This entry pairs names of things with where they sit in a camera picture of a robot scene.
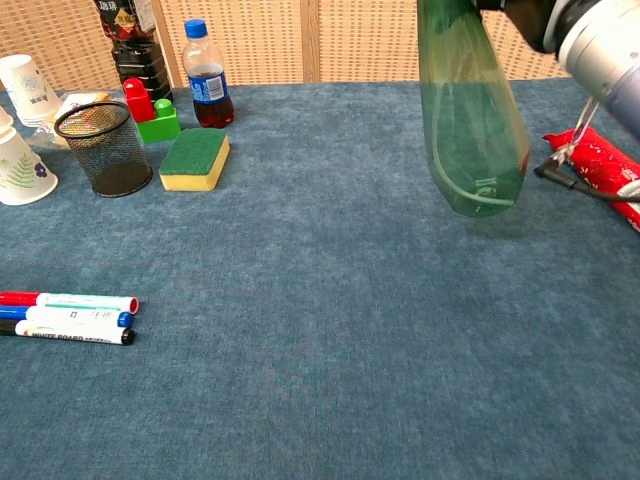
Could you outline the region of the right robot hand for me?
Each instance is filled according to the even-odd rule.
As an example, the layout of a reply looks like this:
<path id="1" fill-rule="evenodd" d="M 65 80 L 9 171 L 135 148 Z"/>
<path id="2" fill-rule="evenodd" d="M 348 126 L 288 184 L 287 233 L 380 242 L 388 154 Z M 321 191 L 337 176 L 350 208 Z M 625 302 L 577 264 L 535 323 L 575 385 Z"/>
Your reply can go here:
<path id="1" fill-rule="evenodd" d="M 571 28 L 597 0 L 473 0 L 478 11 L 501 11 L 536 52 L 558 55 Z"/>

